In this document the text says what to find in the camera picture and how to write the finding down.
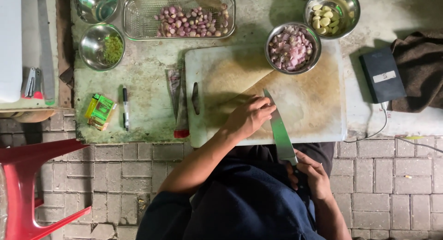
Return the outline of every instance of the ruler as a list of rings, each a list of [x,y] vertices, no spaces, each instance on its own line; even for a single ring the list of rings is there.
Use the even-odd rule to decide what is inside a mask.
[[[40,70],[43,73],[43,97],[46,105],[55,103],[54,64],[48,25],[46,0],[37,0],[40,32]]]

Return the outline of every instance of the metal basket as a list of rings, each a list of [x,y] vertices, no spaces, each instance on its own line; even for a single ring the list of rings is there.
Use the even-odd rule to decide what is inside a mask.
[[[228,33],[222,36],[206,37],[157,37],[161,21],[155,20],[154,15],[164,6],[180,5],[183,11],[201,6],[204,10],[218,13],[220,5],[228,7]],[[218,16],[215,28],[220,27],[221,19]],[[235,0],[125,0],[122,14],[123,33],[132,40],[177,40],[177,39],[222,39],[234,32],[235,28]]]

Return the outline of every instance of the black pen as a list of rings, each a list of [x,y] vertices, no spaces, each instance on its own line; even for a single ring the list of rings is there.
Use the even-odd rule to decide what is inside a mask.
[[[123,86],[123,106],[125,107],[125,112],[123,113],[123,124],[125,125],[126,131],[129,132],[129,110],[128,110],[128,92],[125,86]]]

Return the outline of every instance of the brick pavement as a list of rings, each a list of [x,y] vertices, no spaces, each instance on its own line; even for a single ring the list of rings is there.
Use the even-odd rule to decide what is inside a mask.
[[[73,113],[57,113],[42,122],[42,130],[43,141],[75,137]],[[417,141],[443,148],[441,137]],[[11,120],[0,120],[0,142],[27,143]],[[44,239],[134,239],[156,190],[191,151],[188,143],[91,145],[44,164],[36,180],[45,202],[36,209],[39,224],[93,206],[92,213]],[[330,182],[353,237],[443,239],[442,154],[394,139],[341,142]]]

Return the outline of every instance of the minced green vegetable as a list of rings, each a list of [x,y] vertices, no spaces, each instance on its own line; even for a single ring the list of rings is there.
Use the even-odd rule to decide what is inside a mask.
[[[108,63],[116,63],[123,54],[123,43],[116,36],[110,36],[105,39],[105,60]]]

